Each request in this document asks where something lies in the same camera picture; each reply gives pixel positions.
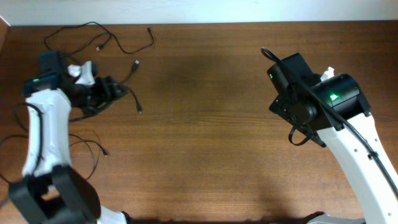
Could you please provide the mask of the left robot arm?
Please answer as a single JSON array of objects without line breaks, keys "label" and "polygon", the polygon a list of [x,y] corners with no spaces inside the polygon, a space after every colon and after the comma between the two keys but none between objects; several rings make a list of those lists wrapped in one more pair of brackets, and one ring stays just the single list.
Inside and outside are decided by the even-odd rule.
[{"label": "left robot arm", "polygon": [[102,206],[95,188],[72,167],[68,125],[72,108],[96,116],[128,90],[111,77],[97,77],[91,62],[78,74],[67,56],[38,56],[40,73],[24,82],[29,110],[29,148],[22,180],[9,184],[8,196],[28,223],[129,223],[124,212]]}]

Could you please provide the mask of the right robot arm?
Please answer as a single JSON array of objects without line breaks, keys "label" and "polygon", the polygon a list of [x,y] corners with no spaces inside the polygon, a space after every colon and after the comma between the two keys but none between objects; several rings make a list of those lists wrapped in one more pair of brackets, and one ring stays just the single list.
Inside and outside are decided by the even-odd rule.
[{"label": "right robot arm", "polygon": [[363,211],[356,223],[397,223],[397,172],[379,139],[370,105],[358,82],[328,67],[312,72],[299,53],[273,61],[267,75],[277,91],[269,109],[291,124],[290,135],[305,135],[328,147],[338,161]]}]

